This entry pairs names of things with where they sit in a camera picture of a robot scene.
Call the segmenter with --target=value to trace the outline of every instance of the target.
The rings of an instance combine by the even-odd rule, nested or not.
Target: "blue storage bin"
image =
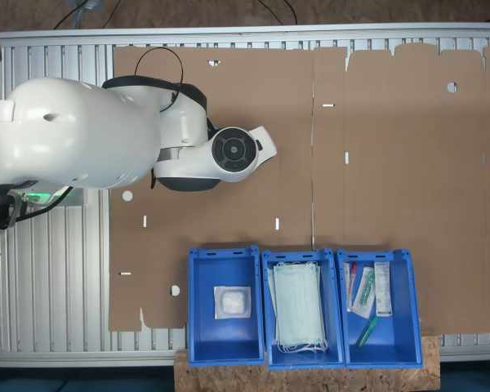
[[[346,252],[337,251],[338,280],[341,282],[341,317],[345,364],[348,368],[422,368],[423,352],[419,315],[417,313],[416,284],[410,251]],[[361,283],[363,267],[374,266],[374,261],[390,262],[390,298],[392,316],[380,317],[367,342],[361,349],[356,341],[369,319],[346,311],[346,286],[343,262],[358,263],[358,272],[352,292],[353,302]],[[376,302],[370,318],[376,314]]]
[[[250,318],[214,318],[215,286],[250,286]],[[189,365],[265,363],[258,248],[189,251]]]
[[[321,306],[323,324],[328,342],[327,351],[303,351],[295,354],[284,354],[278,350],[275,340],[276,316],[269,290],[268,269],[274,268],[279,262],[308,262],[313,261],[321,265]],[[265,310],[265,342],[267,349],[267,365],[269,370],[288,369],[319,369],[343,368],[343,341],[341,337],[340,306],[338,289],[336,285],[336,271],[332,250],[323,249],[313,252],[284,252],[272,253],[265,251],[261,254],[263,268],[263,293]]]

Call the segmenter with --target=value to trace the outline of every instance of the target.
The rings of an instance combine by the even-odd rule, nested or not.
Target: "metal extrusion rail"
[[[391,50],[427,42],[483,53],[490,24],[354,24],[1,33],[2,97],[44,76],[101,86],[116,46]],[[109,192],[0,232],[0,367],[171,365],[185,328],[109,332]],[[441,359],[490,359],[490,334],[441,336]]]

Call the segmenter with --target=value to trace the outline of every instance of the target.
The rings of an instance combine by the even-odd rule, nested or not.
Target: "flattened cardboard box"
[[[116,75],[144,51],[116,48]],[[178,80],[159,52],[139,74]],[[111,331],[139,331],[140,308],[147,327],[183,327],[186,290],[169,290],[186,287],[189,247],[310,247],[312,200],[315,248],[412,251],[423,331],[490,332],[490,48],[486,71],[477,51],[426,44],[356,51],[347,71],[345,48],[178,54],[211,120],[265,125],[278,156],[205,193],[151,191],[146,179],[124,203],[126,189],[113,190]]]
[[[315,55],[316,247],[409,248],[421,329],[490,332],[490,48]]]
[[[147,50],[116,48],[115,75],[133,74]],[[207,96],[212,123],[247,130],[264,126],[278,155],[246,180],[221,182],[206,192],[173,192],[160,184],[151,190],[150,177],[113,190],[110,331],[140,331],[140,308],[147,327],[184,327],[190,247],[311,246],[312,56],[252,49],[175,52],[184,82]],[[173,54],[157,50],[141,61],[138,74],[180,80],[180,66]],[[122,198],[125,190],[133,194],[130,202]],[[171,296],[172,285],[180,288],[179,296]]]

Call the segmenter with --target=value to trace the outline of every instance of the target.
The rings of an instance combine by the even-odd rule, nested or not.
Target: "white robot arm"
[[[151,169],[169,189],[207,190],[243,180],[276,154],[263,127],[214,134],[208,123],[207,98],[189,84],[136,75],[103,87],[29,80],[0,99],[0,205],[38,181],[109,189]]]

